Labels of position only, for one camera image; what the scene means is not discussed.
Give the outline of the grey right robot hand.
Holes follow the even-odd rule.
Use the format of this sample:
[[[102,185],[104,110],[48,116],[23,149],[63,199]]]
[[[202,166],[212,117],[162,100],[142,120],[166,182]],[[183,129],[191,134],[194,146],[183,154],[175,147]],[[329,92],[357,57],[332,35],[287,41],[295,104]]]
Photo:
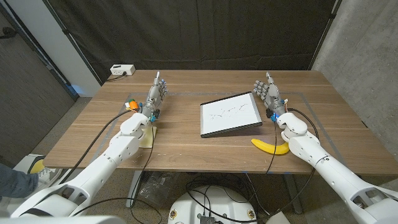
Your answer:
[[[286,113],[284,100],[280,97],[279,89],[270,72],[266,72],[266,82],[255,81],[253,92],[264,102],[265,107],[277,119]]]

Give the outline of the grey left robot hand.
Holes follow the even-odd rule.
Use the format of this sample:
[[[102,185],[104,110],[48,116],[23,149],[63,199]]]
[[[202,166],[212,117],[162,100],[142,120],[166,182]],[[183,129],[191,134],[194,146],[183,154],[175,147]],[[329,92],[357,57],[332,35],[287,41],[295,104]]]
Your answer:
[[[153,117],[156,111],[160,111],[162,102],[167,94],[167,85],[163,78],[160,77],[160,72],[156,73],[153,85],[151,86],[146,101],[142,106],[141,113],[148,118]]]

